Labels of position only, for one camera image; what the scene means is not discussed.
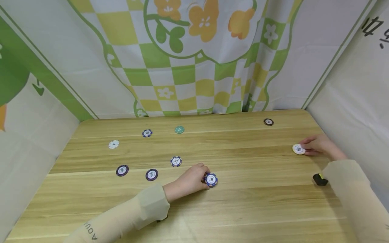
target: orange flower print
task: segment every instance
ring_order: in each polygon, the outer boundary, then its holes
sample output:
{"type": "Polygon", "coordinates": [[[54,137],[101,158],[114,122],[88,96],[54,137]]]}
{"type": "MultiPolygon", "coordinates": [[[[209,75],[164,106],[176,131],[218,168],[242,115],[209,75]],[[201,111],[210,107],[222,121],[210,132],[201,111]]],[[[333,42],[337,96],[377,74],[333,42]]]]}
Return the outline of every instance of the orange flower print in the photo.
{"type": "Polygon", "coordinates": [[[247,37],[250,30],[250,19],[254,16],[254,9],[248,9],[246,12],[235,11],[228,22],[228,31],[232,37],[238,37],[243,40],[247,37]]]}
{"type": "Polygon", "coordinates": [[[181,0],[154,0],[154,4],[159,16],[170,17],[175,21],[180,20],[181,14],[178,8],[181,6],[181,0]]]}
{"type": "Polygon", "coordinates": [[[206,0],[204,9],[194,6],[189,10],[189,19],[192,25],[189,27],[191,36],[200,35],[203,42],[208,42],[216,34],[217,18],[219,17],[219,3],[217,0],[206,0]]]}
{"type": "Polygon", "coordinates": [[[7,111],[7,104],[0,106],[0,131],[5,131],[5,112],[7,111]]]}

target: hand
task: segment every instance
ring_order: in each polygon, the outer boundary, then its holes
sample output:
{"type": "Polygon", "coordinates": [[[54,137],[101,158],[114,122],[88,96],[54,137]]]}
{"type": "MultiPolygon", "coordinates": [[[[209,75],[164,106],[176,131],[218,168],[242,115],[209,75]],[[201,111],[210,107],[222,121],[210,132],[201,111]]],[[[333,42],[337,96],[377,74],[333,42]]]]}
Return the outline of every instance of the hand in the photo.
{"type": "Polygon", "coordinates": [[[313,135],[300,141],[301,147],[305,149],[305,155],[315,156],[321,153],[331,160],[347,159],[347,156],[325,135],[313,135]]]}
{"type": "Polygon", "coordinates": [[[196,164],[184,172],[174,182],[163,186],[168,202],[172,202],[200,190],[209,190],[209,186],[203,183],[203,177],[210,173],[203,163],[196,164]]]}

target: white poker chip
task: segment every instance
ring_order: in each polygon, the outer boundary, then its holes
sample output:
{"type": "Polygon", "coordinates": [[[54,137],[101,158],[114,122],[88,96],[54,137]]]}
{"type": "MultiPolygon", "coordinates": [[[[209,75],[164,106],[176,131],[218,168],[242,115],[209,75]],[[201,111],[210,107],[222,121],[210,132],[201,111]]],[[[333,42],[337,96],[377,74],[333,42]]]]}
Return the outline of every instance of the white poker chip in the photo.
{"type": "Polygon", "coordinates": [[[170,164],[173,167],[178,167],[182,164],[182,159],[180,156],[173,156],[173,158],[170,160],[170,164]]]}
{"type": "Polygon", "coordinates": [[[110,149],[115,149],[119,146],[119,141],[118,140],[114,140],[114,141],[111,141],[109,144],[108,144],[108,147],[110,149]]]}
{"type": "Polygon", "coordinates": [[[305,149],[303,149],[303,148],[301,147],[301,145],[298,144],[298,143],[292,146],[292,150],[293,150],[293,152],[294,152],[295,154],[298,154],[298,155],[302,155],[302,154],[305,153],[305,149]]]}

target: green leaf print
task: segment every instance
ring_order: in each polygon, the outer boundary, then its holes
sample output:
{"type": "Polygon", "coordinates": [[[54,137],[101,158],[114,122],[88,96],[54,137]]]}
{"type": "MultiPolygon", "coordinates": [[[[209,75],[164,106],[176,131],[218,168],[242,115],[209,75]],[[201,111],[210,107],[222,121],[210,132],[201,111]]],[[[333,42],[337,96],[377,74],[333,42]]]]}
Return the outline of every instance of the green leaf print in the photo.
{"type": "Polygon", "coordinates": [[[174,37],[174,38],[177,38],[177,39],[180,39],[184,35],[185,35],[185,29],[183,27],[180,27],[180,26],[174,27],[170,31],[170,36],[174,37]]]}
{"type": "Polygon", "coordinates": [[[155,38],[161,44],[165,43],[166,41],[166,30],[161,22],[158,23],[157,29],[155,30],[155,38]]]}
{"type": "Polygon", "coordinates": [[[182,44],[180,39],[174,38],[172,36],[170,36],[169,45],[172,51],[174,51],[175,53],[181,53],[184,49],[184,45],[182,44]]]}

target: poker chip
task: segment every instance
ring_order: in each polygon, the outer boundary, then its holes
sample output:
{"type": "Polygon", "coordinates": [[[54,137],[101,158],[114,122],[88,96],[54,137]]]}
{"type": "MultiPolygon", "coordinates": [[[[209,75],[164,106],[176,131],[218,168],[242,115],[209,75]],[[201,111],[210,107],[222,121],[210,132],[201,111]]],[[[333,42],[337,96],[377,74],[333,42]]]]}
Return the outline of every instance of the poker chip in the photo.
{"type": "Polygon", "coordinates": [[[274,124],[273,120],[269,119],[269,118],[266,118],[265,120],[263,120],[263,123],[265,123],[265,125],[267,125],[267,126],[272,126],[274,124]]]}
{"type": "Polygon", "coordinates": [[[181,134],[185,131],[185,128],[183,126],[178,126],[174,129],[175,133],[181,134]]]}
{"type": "Polygon", "coordinates": [[[209,187],[214,187],[217,184],[217,177],[215,174],[210,173],[207,174],[204,178],[204,182],[209,186],[209,187]]]}
{"type": "Polygon", "coordinates": [[[305,153],[305,149],[303,149],[300,144],[293,145],[292,150],[295,154],[298,154],[298,155],[302,155],[305,153]]]}
{"type": "Polygon", "coordinates": [[[119,177],[125,176],[127,174],[127,172],[128,172],[128,166],[126,166],[125,164],[119,166],[116,169],[116,175],[119,177]]]}
{"type": "Polygon", "coordinates": [[[150,169],[146,172],[146,179],[148,181],[154,181],[158,177],[158,171],[156,169],[150,169]]]}
{"type": "Polygon", "coordinates": [[[114,141],[111,141],[109,144],[108,144],[108,147],[110,149],[115,149],[119,146],[119,141],[118,140],[114,140],[114,141]]]}
{"type": "Polygon", "coordinates": [[[148,138],[152,135],[152,131],[150,129],[146,129],[142,132],[144,138],[148,138]]]}
{"type": "Polygon", "coordinates": [[[182,159],[180,156],[173,156],[173,158],[170,160],[170,164],[173,167],[178,167],[182,164],[182,159]]]}

